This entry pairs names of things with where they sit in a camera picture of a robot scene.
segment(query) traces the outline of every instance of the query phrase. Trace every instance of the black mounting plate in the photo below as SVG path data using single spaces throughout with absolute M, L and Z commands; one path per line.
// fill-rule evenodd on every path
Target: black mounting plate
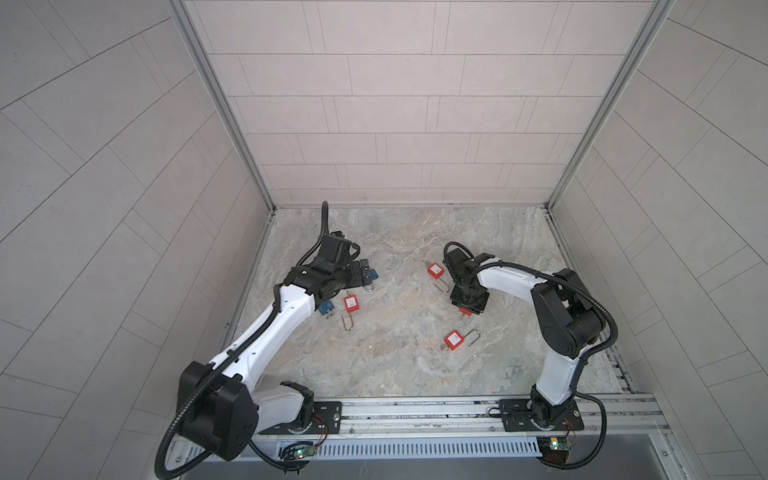
M 339 414 L 339 420 L 334 421 L 333 416 L 336 413 Z M 315 402 L 313 414 L 319 416 L 321 419 L 326 421 L 326 425 L 328 425 L 329 434 L 339 433 L 339 429 L 341 428 L 341 402 Z M 286 424 L 284 423 L 275 425 L 271 429 L 266 429 L 259 432 L 259 435 L 293 435 L 293 434 L 294 432 L 291 432 L 288 429 L 288 427 L 286 427 Z M 317 425 L 317 422 L 313 420 L 310 423 L 310 427 L 305 432 L 301 432 L 300 434 L 296 434 L 296 435 L 319 435 L 319 434 L 320 434 L 320 427 L 319 425 Z
M 576 402 L 571 400 L 571 406 L 569 406 L 564 412 L 555 417 L 554 428 L 552 430 L 540 430 L 533 425 L 531 419 L 527 415 L 523 415 L 523 412 L 530 412 L 528 410 L 527 399 L 503 399 L 498 401 L 498 407 L 502 412 L 502 422 L 504 422 L 505 432 L 541 432 L 545 435 L 547 432 L 565 432 L 568 430 L 568 425 L 565 420 L 571 423 L 571 430 L 584 430 L 584 422 L 581 420 L 581 413 L 578 411 Z M 520 415 L 516 415 L 513 412 L 520 412 Z

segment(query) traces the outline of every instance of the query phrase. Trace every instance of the vent grille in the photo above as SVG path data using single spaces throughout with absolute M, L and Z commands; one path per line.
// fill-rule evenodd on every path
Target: vent grille
M 329 440 L 315 459 L 538 457 L 535 438 Z

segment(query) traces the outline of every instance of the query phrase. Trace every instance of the gray marble surface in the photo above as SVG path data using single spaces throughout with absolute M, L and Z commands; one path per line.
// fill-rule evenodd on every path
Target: gray marble surface
M 257 386 L 292 380 L 328 396 L 443 396 L 527 394 L 543 366 L 546 343 L 533 307 L 491 292 L 485 312 L 461 318 L 448 294 L 432 285 L 425 260 L 442 265 L 442 248 L 455 240 L 474 254 L 541 271 L 564 261 L 537 207 L 336 208 L 331 231 L 341 230 L 360 245 L 380 278 L 375 289 L 357 295 L 355 328 L 342 328 L 342 291 L 330 317 L 315 312 L 278 351 Z M 237 326 L 240 335 L 272 301 L 272 285 L 315 242 L 320 210 L 278 210 L 256 278 Z M 451 283 L 446 273 L 443 277 Z M 454 329 L 481 332 L 456 351 L 443 351 Z M 619 392 L 607 357 L 592 357 L 579 383 L 583 392 Z

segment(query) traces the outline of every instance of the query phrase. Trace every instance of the white tile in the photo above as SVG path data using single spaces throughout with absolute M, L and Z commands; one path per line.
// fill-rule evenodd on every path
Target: white tile
M 169 16 L 165 5 L 152 0 L 59 0 L 52 5 L 91 57 Z
M 0 114 L 0 238 L 68 178 L 40 147 Z
M 336 97 L 342 133 L 423 132 L 427 97 Z
M 147 70 L 149 70 L 149 73 L 152 75 L 152 78 L 154 78 L 157 86 L 160 87 L 163 93 L 169 91 L 171 84 L 168 81 L 168 77 L 165 76 L 163 68 L 157 63 L 157 59 L 152 54 L 152 50 L 149 49 L 149 45 L 147 45 L 147 41 L 144 37 L 136 35 L 131 38 L 130 42 L 134 48 L 136 48 L 136 51 L 147 66 Z
M 710 0 L 693 23 L 693 29 L 767 62 L 766 18 L 768 5 L 760 0 Z
M 134 311 L 128 312 L 121 327 L 135 336 L 140 336 L 156 347 L 162 347 L 168 335 L 168 332 Z
M 679 165 L 680 175 L 762 258 L 768 258 L 768 167 L 716 128 Z
M 648 216 L 607 164 L 600 167 L 586 191 L 622 250 L 650 225 Z
M 602 96 L 622 58 L 622 55 L 574 55 L 558 95 Z
M 0 243 L 0 318 L 37 328 L 143 192 L 108 149 L 70 177 Z
M 761 279 L 766 273 L 768 266 L 758 263 L 710 292 L 710 298 L 717 308 L 764 369 L 768 368 L 768 346 L 765 343 L 765 312 L 768 300 Z
M 187 47 L 170 18 L 143 32 L 152 55 L 157 59 L 171 85 L 184 80 L 195 70 Z
M 250 219 L 250 223 L 248 223 L 243 241 L 240 242 L 240 248 L 237 249 L 235 260 L 232 261 L 232 267 L 227 274 L 227 281 L 224 282 L 224 287 L 222 287 L 221 294 L 216 301 L 213 315 L 218 315 L 218 318 L 224 319 L 226 323 L 232 321 L 232 315 L 237 307 L 237 300 L 240 298 L 240 292 L 245 287 L 248 269 L 259 245 L 267 218 L 269 218 L 269 213 L 266 205 L 261 204 Z M 229 288 L 227 285 L 231 285 L 234 288 L 233 293 L 227 292 Z
M 213 308 L 213 302 L 192 287 L 147 381 L 136 398 L 135 408 L 155 415 L 167 414 L 178 389 L 174 377 L 178 376 L 179 371 L 184 371 L 192 360 Z
M 218 227 L 221 227 L 240 189 L 248 180 L 245 166 L 233 149 L 197 200 Z
M 312 53 L 301 2 L 195 2 L 214 53 Z
M 537 101 L 538 97 L 525 97 L 525 102 L 518 118 L 518 124 L 515 125 L 516 132 L 524 132 L 528 129 L 528 123 L 531 121 L 531 115 L 533 115 L 533 109 L 536 108 Z
M 300 134 L 307 164 L 374 164 L 374 134 Z
M 704 78 L 701 79 L 699 84 L 685 99 L 685 104 L 696 110 L 704 101 L 704 98 L 710 94 L 717 82 L 725 75 L 731 65 L 741 56 L 741 53 L 731 48 L 726 47 L 720 57 L 717 58 L 715 63 L 709 69 Z
M 458 95 L 463 71 L 461 55 L 349 56 L 355 95 Z
M 696 452 L 717 452 L 724 445 L 729 449 L 740 449 L 739 440 L 667 322 L 646 329 L 637 335 L 637 341 Z
M 328 132 L 321 97 L 238 97 L 237 105 L 252 134 Z
M 623 55 L 649 5 L 646 2 L 574 2 L 554 52 Z
M 68 71 L 24 102 L 84 159 L 161 96 L 130 42 Z
M 123 223 L 160 255 L 168 248 L 168 242 L 145 219 L 141 218 L 141 215 L 137 214 L 135 210 L 128 212 L 128 215 L 123 219 Z
M 232 151 L 233 145 L 218 112 L 206 120 L 203 126 L 200 127 L 198 134 L 203 139 L 216 165 L 221 165 Z
M 2 114 L 70 174 L 83 165 L 83 159 L 48 128 L 24 101 L 13 102 L 2 109 Z
M 259 165 L 291 165 L 293 154 L 285 134 L 246 134 L 253 160 Z
M 645 330 L 648 327 L 651 327 L 653 325 L 656 325 L 661 320 L 663 320 L 664 317 L 661 315 L 661 311 L 659 311 L 659 307 L 654 306 L 650 310 L 648 310 L 646 313 L 643 313 L 638 318 L 631 320 L 629 322 L 630 328 L 632 328 L 632 332 L 637 335 L 643 330 Z
M 133 310 L 169 331 L 213 242 L 214 238 L 197 217 L 188 216 L 136 299 Z
M 422 184 L 422 166 L 347 165 L 346 176 L 349 185 L 354 188 L 419 188 Z
M 131 409 L 128 418 L 125 419 L 123 430 L 145 433 L 147 435 L 161 435 L 164 433 L 163 424 L 166 419 L 162 415 Z
M 386 134 L 375 134 L 373 140 L 376 142 L 376 163 L 386 163 Z
M 580 134 L 599 103 L 600 97 L 539 97 L 526 131 Z
M 24 2 L 3 2 L 0 18 L 0 106 L 74 67 Z
M 760 474 L 763 477 L 768 475 L 768 452 L 765 444 L 760 441 L 762 433 L 754 428 L 755 425 L 765 425 L 768 422 L 768 415 L 759 407 L 768 396 L 768 376 L 765 372 L 754 373 L 712 386 L 710 392 Z
M 573 59 L 570 55 L 466 58 L 462 95 L 557 95 Z
M 337 190 L 299 189 L 291 190 L 290 196 L 296 204 L 313 205 L 327 200 L 334 205 L 360 205 L 366 202 L 362 188 L 343 188 Z
M 512 165 L 507 188 L 552 188 L 560 180 L 562 165 Z
M 747 246 L 714 266 L 712 270 L 698 277 L 697 280 L 705 291 L 711 292 L 761 261 L 762 259 L 757 256 L 757 253 Z
M 598 209 L 594 207 L 587 192 L 578 182 L 571 181 L 563 192 L 562 201 L 571 213 L 579 232 L 584 233 L 598 217 Z
M 29 330 L 0 320 L 0 369 L 5 370 L 31 335 Z
M 587 244 L 581 237 L 576 223 L 574 223 L 571 214 L 568 213 L 568 209 L 563 202 L 559 202 L 552 211 L 552 216 L 558 222 L 560 231 L 565 237 L 565 241 L 568 243 L 568 249 L 573 254 L 574 260 L 578 268 L 583 269 L 592 260 L 592 253 L 587 248 Z
M 543 204 L 552 195 L 551 188 L 518 188 L 516 204 Z
M 616 112 L 673 167 L 710 124 L 645 75 L 633 75 Z
M 744 451 L 705 453 L 699 455 L 710 475 L 756 475 L 757 469 Z
M 640 252 L 632 266 L 694 366 L 746 349 L 663 237 Z
M 306 30 L 310 35 L 312 53 L 326 53 L 326 41 L 323 38 L 323 26 L 320 24 L 320 12 L 317 8 L 317 2 L 302 2 L 302 4 L 306 19 Z
M 320 2 L 326 53 L 432 52 L 435 4 Z
M 0 409 L 0 461 L 3 475 L 27 478 L 53 437 L 61 419 Z
M 366 204 L 440 204 L 442 188 L 366 188 Z
M 477 161 L 478 150 L 480 149 L 480 140 L 482 134 L 469 134 L 469 143 L 467 145 L 467 154 L 464 157 L 464 162 L 467 164 L 473 164 Z
M 333 165 L 267 165 L 264 170 L 272 188 L 339 188 Z
M 592 146 L 622 181 L 627 179 L 650 148 L 615 111 L 605 121 Z
M 0 375 L 0 407 L 64 418 L 77 393 Z
M 664 159 L 656 159 L 632 188 L 632 195 L 694 276 L 745 245 Z
M 650 242 L 656 240 L 656 237 L 659 235 L 659 229 L 656 228 L 656 225 L 651 224 L 648 228 L 643 230 L 643 233 L 641 233 L 638 238 L 630 243 L 629 247 L 624 249 L 624 255 L 632 261 L 638 253 L 642 252 L 643 249 L 650 245 Z
M 194 97 L 197 99 L 197 103 L 200 108 L 203 109 L 203 113 L 206 117 L 214 114 L 216 111 L 216 105 L 214 105 L 213 99 L 210 97 L 210 93 L 203 84 L 203 79 L 200 76 L 200 72 L 195 72 L 187 77 L 187 83 L 194 93 Z
M 219 79 L 225 95 L 248 96 L 253 94 L 248 80 L 245 78 L 239 55 L 208 55 L 208 58 L 214 67 L 214 73 Z
M 386 161 L 388 164 L 463 164 L 465 156 L 470 155 L 468 145 L 469 134 L 387 134 Z
M 188 141 L 141 196 L 134 210 L 170 242 L 212 175 L 200 152 Z
M 595 232 L 587 241 L 587 246 L 626 318 L 635 319 L 654 305 L 645 285 L 606 225 Z
M 512 133 L 522 97 L 441 97 L 437 131 Z
M 496 185 L 501 165 L 455 164 L 439 165 L 432 169 L 431 188 L 475 187 L 487 188 Z
M 541 49 L 543 55 L 551 55 L 558 47 L 560 36 L 563 34 L 563 28 L 565 22 L 568 20 L 568 16 L 571 14 L 571 6 L 573 2 L 558 2 L 558 7 L 554 11 L 554 17 L 552 23 L 549 25 L 547 32 L 547 39 L 544 42 L 544 47 Z
M 749 352 L 742 352 L 738 355 L 729 356 L 718 362 L 711 363 L 698 369 L 704 385 L 712 386 L 716 383 L 727 382 L 737 379 L 751 373 L 760 372 L 760 364 Z
M 446 188 L 444 204 L 510 204 L 515 201 L 517 188 Z
M 611 288 L 608 287 L 606 279 L 603 277 L 598 265 L 592 261 L 582 269 L 581 273 L 583 274 L 582 278 L 584 284 L 589 289 L 590 294 L 602 303 L 611 316 L 614 317 L 614 320 L 616 320 L 616 325 L 619 330 L 619 338 L 616 340 L 616 345 L 618 347 L 617 350 L 619 356 L 624 361 L 624 365 L 632 365 L 633 363 L 642 360 L 645 357 L 643 350 L 640 348 L 640 344 L 637 343 L 634 335 L 628 334 L 630 332 L 629 324 L 624 318 L 624 314 L 621 312 L 621 308 L 619 307 L 614 294 L 611 292 Z
M 452 3 L 445 53 L 539 54 L 556 6 L 546 2 Z
M 450 11 L 450 3 L 435 3 L 435 21 L 432 28 L 433 55 L 442 55 L 445 53 L 445 40 L 448 37 L 448 15 Z
M 768 65 L 740 56 L 697 111 L 763 162 L 768 162 Z
M 666 91 L 685 101 L 724 49 L 716 41 L 666 21 L 639 69 Z
M 98 480 L 139 478 L 157 440 L 156 435 L 121 430 L 99 471 Z
M 96 478 L 158 351 L 118 330 L 29 478 Z
M 159 260 L 118 226 L 6 372 L 79 392 Z
M 352 94 L 346 55 L 239 57 L 252 95 Z
M 221 291 L 224 280 L 227 279 L 227 272 L 245 235 L 245 229 L 245 223 L 234 210 L 230 210 L 200 268 L 200 275 L 218 291 Z
M 76 65 L 90 58 L 48 0 L 25 0 L 25 3 Z
M 182 83 L 131 122 L 109 148 L 149 187 L 204 122 L 192 89 Z
M 656 161 L 657 158 L 659 158 L 659 154 L 656 153 L 653 148 L 648 148 L 648 150 L 645 152 L 645 155 L 643 155 L 640 161 L 637 162 L 637 165 L 635 165 L 632 171 L 629 173 L 629 175 L 627 175 L 627 177 L 622 181 L 624 186 L 629 190 L 632 190 L 632 188 L 637 185 L 637 181 L 640 180 L 643 175 L 645 175 L 645 172 L 648 171 L 648 168 L 650 168 L 650 166 Z

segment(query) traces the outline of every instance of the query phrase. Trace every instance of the padlock label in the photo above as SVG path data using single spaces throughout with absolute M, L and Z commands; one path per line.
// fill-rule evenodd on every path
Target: padlock label
M 446 338 L 446 340 L 448 340 L 453 346 L 457 346 L 459 343 L 462 342 L 462 338 L 456 332 L 448 335 L 448 338 Z

